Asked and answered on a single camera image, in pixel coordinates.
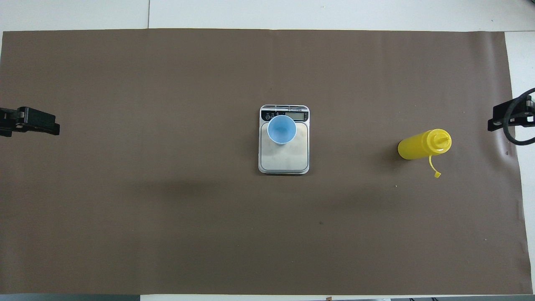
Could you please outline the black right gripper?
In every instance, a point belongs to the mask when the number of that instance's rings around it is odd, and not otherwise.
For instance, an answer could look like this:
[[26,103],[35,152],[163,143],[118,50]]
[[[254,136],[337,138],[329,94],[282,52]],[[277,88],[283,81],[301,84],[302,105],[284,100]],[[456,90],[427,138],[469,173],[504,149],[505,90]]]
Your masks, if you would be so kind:
[[[495,105],[492,110],[492,118],[487,122],[487,130],[492,132],[503,128],[503,119],[509,106],[515,99]],[[509,126],[534,126],[535,125],[535,102],[531,95],[521,98],[510,114]]]

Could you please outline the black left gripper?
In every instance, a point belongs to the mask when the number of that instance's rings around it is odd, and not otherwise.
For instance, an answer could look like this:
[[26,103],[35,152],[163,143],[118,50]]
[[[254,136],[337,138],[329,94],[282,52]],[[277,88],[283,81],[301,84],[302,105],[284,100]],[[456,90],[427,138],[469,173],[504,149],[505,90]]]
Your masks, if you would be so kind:
[[56,115],[29,107],[17,110],[0,109],[0,136],[11,137],[16,128],[17,132],[44,132],[49,135],[59,135],[61,126],[56,123]]

